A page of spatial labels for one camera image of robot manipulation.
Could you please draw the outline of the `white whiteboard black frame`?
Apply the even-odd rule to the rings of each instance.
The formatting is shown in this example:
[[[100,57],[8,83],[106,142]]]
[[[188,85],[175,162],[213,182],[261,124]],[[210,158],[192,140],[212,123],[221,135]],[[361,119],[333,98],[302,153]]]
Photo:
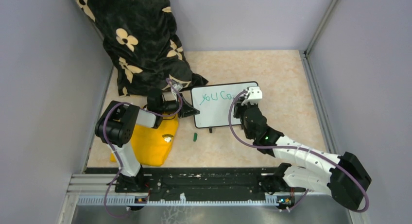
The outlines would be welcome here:
[[[257,86],[256,81],[199,86],[190,91],[191,102],[200,113],[194,116],[196,128],[214,128],[228,126],[229,108],[240,92],[250,86]]]

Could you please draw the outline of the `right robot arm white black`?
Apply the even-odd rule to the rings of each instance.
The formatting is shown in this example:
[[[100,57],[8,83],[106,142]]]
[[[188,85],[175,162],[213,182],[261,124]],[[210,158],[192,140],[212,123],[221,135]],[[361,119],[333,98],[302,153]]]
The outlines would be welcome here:
[[[305,188],[329,195],[353,212],[369,209],[367,190],[372,179],[357,156],[350,152],[326,153],[291,139],[271,128],[258,104],[242,94],[232,101],[229,115],[229,121],[240,120],[245,137],[252,140],[252,143],[243,141],[232,129],[240,143],[288,162],[285,170],[274,177],[276,189]]]

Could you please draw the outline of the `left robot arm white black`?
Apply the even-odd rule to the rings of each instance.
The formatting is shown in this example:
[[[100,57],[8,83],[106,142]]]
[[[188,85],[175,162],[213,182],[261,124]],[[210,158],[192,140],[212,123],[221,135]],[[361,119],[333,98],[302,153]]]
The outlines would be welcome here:
[[[166,101],[163,92],[157,88],[149,91],[145,108],[112,101],[99,118],[95,135],[108,145],[118,163],[115,192],[143,192],[146,189],[143,167],[132,148],[131,139],[136,125],[157,129],[166,117],[185,118],[199,113],[180,93],[175,100]]]

